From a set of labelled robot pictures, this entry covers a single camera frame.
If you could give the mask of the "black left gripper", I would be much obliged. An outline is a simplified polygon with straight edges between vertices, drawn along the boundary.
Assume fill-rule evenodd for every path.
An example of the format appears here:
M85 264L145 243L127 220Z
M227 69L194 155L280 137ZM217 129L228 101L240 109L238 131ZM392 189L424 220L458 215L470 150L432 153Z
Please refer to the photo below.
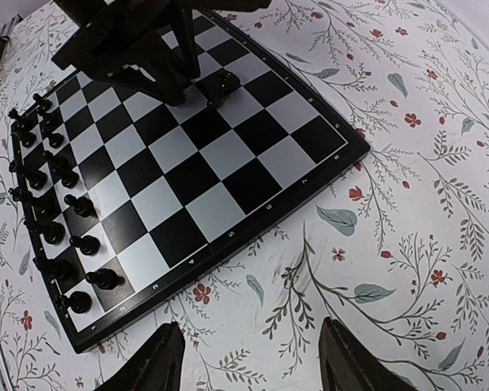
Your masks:
M186 102L164 41L144 36L169 26L181 49L186 76L200 76L192 12L254 12L269 1L57 1L78 30L58 49L52 62L73 66L92 79L137 90L170 106Z

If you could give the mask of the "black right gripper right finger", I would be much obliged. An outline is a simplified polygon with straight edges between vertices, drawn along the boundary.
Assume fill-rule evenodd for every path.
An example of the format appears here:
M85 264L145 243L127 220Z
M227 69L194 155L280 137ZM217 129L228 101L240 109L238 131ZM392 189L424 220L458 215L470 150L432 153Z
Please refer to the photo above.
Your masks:
M324 391L415 390L385 368L337 319L327 317L322 322L319 364Z

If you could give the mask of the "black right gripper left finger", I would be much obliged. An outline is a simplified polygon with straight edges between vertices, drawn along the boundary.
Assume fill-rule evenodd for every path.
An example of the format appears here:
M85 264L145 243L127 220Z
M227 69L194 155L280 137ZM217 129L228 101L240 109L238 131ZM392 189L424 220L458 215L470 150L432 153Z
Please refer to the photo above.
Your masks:
M97 390L180 390L185 340L176 322L162 324Z

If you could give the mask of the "black chess piece cluster piece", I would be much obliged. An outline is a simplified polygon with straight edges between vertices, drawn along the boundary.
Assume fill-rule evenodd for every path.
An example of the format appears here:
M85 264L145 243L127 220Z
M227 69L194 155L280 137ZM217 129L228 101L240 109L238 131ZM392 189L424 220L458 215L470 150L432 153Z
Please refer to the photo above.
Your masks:
M216 108L241 86L240 79L233 72L218 71L207 87L207 107Z

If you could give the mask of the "black and grey chessboard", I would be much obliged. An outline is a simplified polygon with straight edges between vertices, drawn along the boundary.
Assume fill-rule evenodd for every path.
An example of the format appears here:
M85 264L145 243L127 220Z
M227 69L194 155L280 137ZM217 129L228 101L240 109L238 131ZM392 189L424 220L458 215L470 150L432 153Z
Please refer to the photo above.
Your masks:
M76 72L46 95L61 147L42 137L35 108L24 110L34 145L11 134L13 160L47 175L41 190L16 175L18 187L56 206L44 218L22 205L26 219L65 229L56 245L30 233L31 258L75 268L69 280L42 276L49 297L82 291L92 300L84 314L57 308L48 318L78 353L239 252L369 150L323 98L238 28L209 11L197 12L193 24L201 75L184 105ZM221 70L241 86L208 108L208 84ZM74 188L62 186L44 151L68 160L79 176ZM85 196L95 214L76 215L66 195ZM83 255L69 243L73 235L94 236L99 251ZM86 282L101 268L117 273L114 289Z

